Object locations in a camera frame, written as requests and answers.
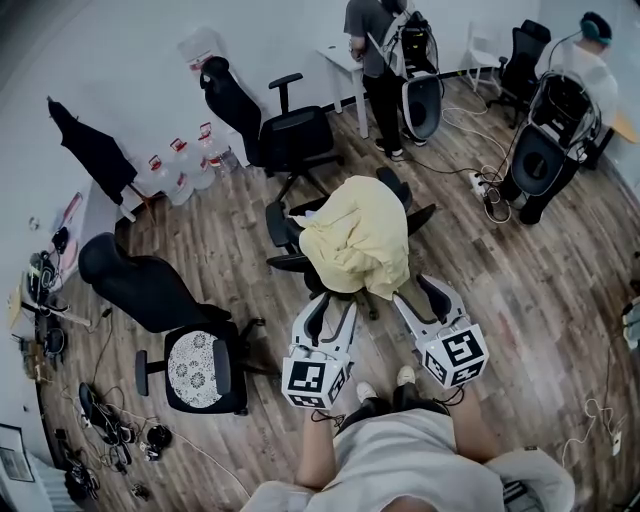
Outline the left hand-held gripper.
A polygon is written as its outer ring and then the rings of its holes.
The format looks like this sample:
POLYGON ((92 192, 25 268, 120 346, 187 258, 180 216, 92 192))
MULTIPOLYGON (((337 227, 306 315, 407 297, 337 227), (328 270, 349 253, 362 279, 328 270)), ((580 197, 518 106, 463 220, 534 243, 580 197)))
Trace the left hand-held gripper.
POLYGON ((283 359, 281 391, 294 407, 330 410, 350 378, 353 362, 345 354, 353 341, 357 303, 352 300, 345 308, 331 338, 319 340, 329 303, 328 292, 317 295, 293 322, 291 343, 295 346, 283 359))

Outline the yellow checked clothes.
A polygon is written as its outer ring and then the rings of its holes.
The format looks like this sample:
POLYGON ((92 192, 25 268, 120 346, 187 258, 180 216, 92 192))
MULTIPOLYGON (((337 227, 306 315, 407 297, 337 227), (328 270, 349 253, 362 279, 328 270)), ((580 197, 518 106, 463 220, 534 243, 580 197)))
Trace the yellow checked clothes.
POLYGON ((303 228, 301 251, 330 290, 353 292, 364 286, 391 300, 410 277, 402 204, 368 176, 352 176, 334 192, 313 219, 295 220, 303 228))

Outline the black mesh office chair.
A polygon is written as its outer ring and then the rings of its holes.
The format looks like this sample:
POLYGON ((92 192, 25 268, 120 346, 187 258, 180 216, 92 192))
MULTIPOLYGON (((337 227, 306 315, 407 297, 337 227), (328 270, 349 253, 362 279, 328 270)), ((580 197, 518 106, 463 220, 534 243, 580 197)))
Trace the black mesh office chair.
MULTIPOLYGON (((389 188, 394 194, 394 197, 402 204, 407 214, 408 236, 412 236, 422 228, 437 211, 437 206, 430 204, 409 214, 408 211, 413 202, 412 191, 408 183, 401 182, 391 168, 378 168, 376 170, 376 179, 389 188)), ((285 212, 285 205, 280 200, 274 201, 266 208, 265 215, 269 235, 276 247, 284 248, 287 252, 286 255, 268 258, 266 262, 269 266, 277 270, 302 274, 304 283, 310 291, 311 298, 315 298, 320 293, 329 291, 330 289, 325 286, 312 263, 301 251, 299 235, 303 231, 303 228, 292 218, 291 213, 294 213, 296 216, 301 214, 306 215, 307 213, 313 215, 335 194, 336 192, 330 196, 291 208, 288 212, 285 212)), ((369 319, 375 321, 379 318, 379 311, 374 304, 372 294, 364 286, 361 286, 353 292, 330 291, 342 300, 347 300, 354 295, 360 294, 368 307, 369 319)))

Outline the person's right forearm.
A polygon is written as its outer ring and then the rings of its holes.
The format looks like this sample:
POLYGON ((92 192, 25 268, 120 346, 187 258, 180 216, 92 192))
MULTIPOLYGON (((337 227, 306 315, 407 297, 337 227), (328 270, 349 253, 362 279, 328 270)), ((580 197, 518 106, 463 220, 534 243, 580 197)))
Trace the person's right forearm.
POLYGON ((482 418, 480 401, 471 388, 464 389, 464 398, 449 408, 459 455, 485 464, 501 454, 498 439, 482 418))

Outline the black chair with patterned cushion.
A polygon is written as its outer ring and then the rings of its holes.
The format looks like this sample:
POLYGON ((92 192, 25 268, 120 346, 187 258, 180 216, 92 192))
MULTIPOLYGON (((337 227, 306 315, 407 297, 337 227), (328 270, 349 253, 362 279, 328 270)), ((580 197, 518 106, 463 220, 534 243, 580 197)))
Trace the black chair with patterned cushion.
POLYGON ((164 376, 165 393, 171 408, 190 414, 248 413, 247 364, 249 336, 265 319, 254 317, 238 328, 229 311, 198 302, 178 274, 165 260, 156 256, 131 256, 111 233, 92 238, 78 258, 81 278, 112 305, 122 310, 146 331, 161 334, 163 357, 152 361, 145 349, 137 351, 135 383, 139 395, 149 393, 149 377, 164 376), (192 331, 214 335, 215 375, 221 395, 212 406, 197 409, 178 398, 167 376, 167 361, 176 341, 192 331))

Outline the person's black trousers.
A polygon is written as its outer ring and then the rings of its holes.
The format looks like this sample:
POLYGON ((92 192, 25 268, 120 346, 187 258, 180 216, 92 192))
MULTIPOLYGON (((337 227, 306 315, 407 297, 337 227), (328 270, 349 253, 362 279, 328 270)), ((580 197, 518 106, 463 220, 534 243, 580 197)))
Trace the person's black trousers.
POLYGON ((407 412, 414 409, 425 410, 449 416, 449 411, 434 400, 422 398, 414 384, 396 387, 392 400, 381 397, 368 399, 360 403, 360 407, 344 419, 337 433, 340 434, 351 425, 367 419, 384 416, 391 413, 407 412))

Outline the white patterned seat cushion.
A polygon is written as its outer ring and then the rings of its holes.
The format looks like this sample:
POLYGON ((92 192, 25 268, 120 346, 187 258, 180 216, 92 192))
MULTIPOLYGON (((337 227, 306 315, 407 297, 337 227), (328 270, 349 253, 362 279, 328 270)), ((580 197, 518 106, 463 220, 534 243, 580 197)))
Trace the white patterned seat cushion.
POLYGON ((167 361, 171 388, 190 407, 212 406, 221 395, 215 375, 214 343, 217 338, 204 331, 192 331, 173 345, 167 361))

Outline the person's white shirt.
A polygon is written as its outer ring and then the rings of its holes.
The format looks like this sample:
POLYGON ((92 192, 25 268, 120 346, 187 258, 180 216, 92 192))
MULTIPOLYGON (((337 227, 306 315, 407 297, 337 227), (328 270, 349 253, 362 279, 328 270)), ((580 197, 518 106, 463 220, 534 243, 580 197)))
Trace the person's white shirt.
POLYGON ((334 440, 337 475, 319 491, 270 481, 241 512, 383 512, 413 498, 434 512, 571 512, 575 484, 544 451, 484 464, 458 454, 450 417, 425 410, 349 426, 334 440))

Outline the round black device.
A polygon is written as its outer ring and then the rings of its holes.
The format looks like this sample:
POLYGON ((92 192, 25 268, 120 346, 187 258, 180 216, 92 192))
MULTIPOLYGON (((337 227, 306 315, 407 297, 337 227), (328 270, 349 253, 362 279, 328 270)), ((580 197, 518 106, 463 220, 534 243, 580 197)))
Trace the round black device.
POLYGON ((173 439, 172 432, 164 425, 156 425, 146 433, 147 444, 154 451, 162 451, 173 439))

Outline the wooden coat rack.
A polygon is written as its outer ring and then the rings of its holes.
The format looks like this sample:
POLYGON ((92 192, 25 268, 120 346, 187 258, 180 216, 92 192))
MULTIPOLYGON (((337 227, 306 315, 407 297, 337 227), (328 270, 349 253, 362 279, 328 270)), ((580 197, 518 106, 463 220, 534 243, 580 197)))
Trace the wooden coat rack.
MULTIPOLYGON (((148 212, 148 214, 150 216, 152 225, 156 226, 157 225, 157 221, 156 221, 155 214, 154 214, 154 212, 152 210, 152 203, 153 203, 154 198, 145 196, 137 187, 134 186, 133 183, 130 183, 130 184, 125 186, 125 188, 121 192, 122 197, 125 197, 125 195, 127 193, 132 193, 134 196, 136 196, 141 201, 142 205, 144 206, 144 208, 146 209, 146 211, 148 212)), ((128 221, 130 221, 131 223, 135 223, 136 222, 136 216, 126 206, 125 201, 121 202, 121 204, 119 205, 119 210, 128 221)))

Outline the white desk with panel side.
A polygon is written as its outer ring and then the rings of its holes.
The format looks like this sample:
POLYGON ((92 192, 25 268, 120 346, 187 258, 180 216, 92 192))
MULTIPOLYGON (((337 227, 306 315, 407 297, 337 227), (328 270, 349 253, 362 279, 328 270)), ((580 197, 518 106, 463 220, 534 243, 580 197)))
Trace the white desk with panel side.
MULTIPOLYGON (((105 232, 114 232, 120 210, 94 180, 91 180, 78 192, 82 194, 83 202, 75 212, 73 219, 64 226, 69 230, 69 239, 75 238, 78 241, 80 252, 81 248, 95 236, 105 232)), ((62 217, 61 221, 55 225, 57 230, 63 227, 61 225, 62 217)), ((58 272, 55 287, 61 288, 71 275, 62 278, 58 272)))

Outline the white desk with thin legs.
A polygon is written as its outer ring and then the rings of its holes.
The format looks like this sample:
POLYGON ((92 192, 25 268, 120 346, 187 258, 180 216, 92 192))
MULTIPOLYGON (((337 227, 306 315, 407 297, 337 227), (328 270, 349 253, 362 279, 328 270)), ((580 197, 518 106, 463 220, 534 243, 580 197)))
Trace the white desk with thin legs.
POLYGON ((343 97, 340 89, 339 76, 341 73, 349 76, 354 91, 359 134, 362 139, 367 139, 369 137, 369 128, 365 105, 365 89, 362 83, 362 65, 353 60, 346 49, 338 45, 321 46, 317 48, 316 51, 322 55, 326 61, 327 74, 333 97, 333 107, 334 111, 338 114, 343 112, 343 97))

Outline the black and green device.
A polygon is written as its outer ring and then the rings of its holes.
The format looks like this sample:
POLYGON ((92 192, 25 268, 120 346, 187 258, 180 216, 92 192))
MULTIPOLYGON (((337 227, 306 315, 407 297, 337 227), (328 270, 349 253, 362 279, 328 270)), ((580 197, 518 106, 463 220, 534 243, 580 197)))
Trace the black and green device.
POLYGON ((46 302, 50 290, 57 279, 57 270, 47 251, 33 253, 29 259, 27 271, 27 291, 34 303, 46 302))

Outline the small wooden side table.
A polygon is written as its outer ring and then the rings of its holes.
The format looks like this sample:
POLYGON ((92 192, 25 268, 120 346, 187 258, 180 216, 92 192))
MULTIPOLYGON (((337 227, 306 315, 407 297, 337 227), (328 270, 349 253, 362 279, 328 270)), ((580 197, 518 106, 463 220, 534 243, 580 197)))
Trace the small wooden side table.
POLYGON ((90 319, 83 318, 73 313, 70 305, 67 305, 65 307, 57 307, 48 304, 36 304, 29 298, 29 294, 27 293, 27 285, 27 272, 23 272, 21 274, 19 284, 8 296, 7 319, 10 329, 14 328, 18 317, 25 311, 39 314, 43 317, 56 316, 59 319, 79 324, 86 328, 92 328, 96 326, 96 323, 92 322, 90 319))

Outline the black framed picture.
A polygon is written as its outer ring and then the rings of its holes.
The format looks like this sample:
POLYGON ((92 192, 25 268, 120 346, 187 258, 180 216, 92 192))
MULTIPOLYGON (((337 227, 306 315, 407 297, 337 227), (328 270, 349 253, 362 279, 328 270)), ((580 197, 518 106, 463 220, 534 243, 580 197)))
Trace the black framed picture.
POLYGON ((0 466, 9 480, 35 482, 19 427, 0 423, 0 466))

